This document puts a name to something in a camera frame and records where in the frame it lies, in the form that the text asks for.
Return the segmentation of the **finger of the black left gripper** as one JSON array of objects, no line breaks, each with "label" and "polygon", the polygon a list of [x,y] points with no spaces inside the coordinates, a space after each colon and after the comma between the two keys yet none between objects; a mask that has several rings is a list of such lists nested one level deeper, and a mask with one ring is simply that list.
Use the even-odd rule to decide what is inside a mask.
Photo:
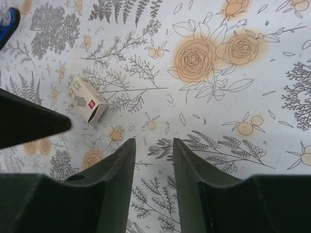
[{"label": "finger of the black left gripper", "polygon": [[0,147],[34,141],[71,129],[68,116],[0,90]]}]

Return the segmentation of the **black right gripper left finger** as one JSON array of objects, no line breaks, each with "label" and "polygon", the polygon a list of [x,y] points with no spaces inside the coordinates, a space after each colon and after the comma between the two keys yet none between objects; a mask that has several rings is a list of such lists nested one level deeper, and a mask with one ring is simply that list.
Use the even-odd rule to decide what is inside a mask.
[{"label": "black right gripper left finger", "polygon": [[123,233],[131,198],[136,141],[65,181],[44,174],[2,174],[3,233]]}]

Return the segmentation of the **blue black stapler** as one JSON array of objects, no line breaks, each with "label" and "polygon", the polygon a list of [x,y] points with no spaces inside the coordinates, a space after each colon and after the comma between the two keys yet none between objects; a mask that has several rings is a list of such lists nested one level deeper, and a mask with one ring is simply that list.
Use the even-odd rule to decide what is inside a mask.
[{"label": "blue black stapler", "polygon": [[15,7],[9,8],[0,20],[0,50],[16,31],[20,23],[20,11]]}]

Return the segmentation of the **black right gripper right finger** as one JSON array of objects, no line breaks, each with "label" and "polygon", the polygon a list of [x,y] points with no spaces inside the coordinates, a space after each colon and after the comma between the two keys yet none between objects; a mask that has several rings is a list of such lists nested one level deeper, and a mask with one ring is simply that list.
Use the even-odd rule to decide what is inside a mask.
[{"label": "black right gripper right finger", "polygon": [[308,233],[309,175],[229,175],[173,140],[173,166],[184,233]]}]

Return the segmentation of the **white staple box sleeve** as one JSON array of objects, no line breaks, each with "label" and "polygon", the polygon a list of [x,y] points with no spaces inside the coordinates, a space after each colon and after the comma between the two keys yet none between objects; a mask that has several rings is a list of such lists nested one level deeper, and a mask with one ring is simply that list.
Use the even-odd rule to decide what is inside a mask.
[{"label": "white staple box sleeve", "polygon": [[87,124],[96,124],[108,108],[103,96],[85,77],[77,76],[72,80],[68,96]]}]

